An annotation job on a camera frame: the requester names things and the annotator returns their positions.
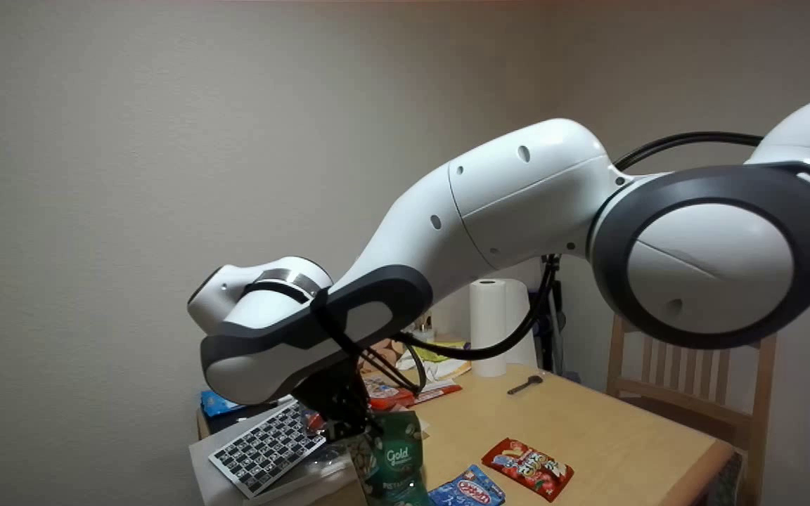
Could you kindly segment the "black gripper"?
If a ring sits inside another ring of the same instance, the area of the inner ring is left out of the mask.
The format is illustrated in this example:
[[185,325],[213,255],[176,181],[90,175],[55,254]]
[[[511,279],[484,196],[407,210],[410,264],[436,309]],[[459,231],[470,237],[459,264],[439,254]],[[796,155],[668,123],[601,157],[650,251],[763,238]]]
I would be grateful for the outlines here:
[[294,400],[324,418],[330,439],[359,436],[367,425],[367,394],[355,363],[338,363],[307,376]]

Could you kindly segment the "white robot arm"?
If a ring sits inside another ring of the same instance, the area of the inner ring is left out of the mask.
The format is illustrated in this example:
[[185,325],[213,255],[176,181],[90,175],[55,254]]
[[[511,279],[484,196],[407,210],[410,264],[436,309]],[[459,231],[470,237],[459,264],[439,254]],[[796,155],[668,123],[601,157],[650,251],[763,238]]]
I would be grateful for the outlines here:
[[481,143],[412,183],[338,279],[301,255],[213,271],[189,299],[203,376],[270,403],[546,254],[588,258],[611,309],[671,347],[774,334],[810,306],[810,103],[740,165],[629,176],[570,119]]

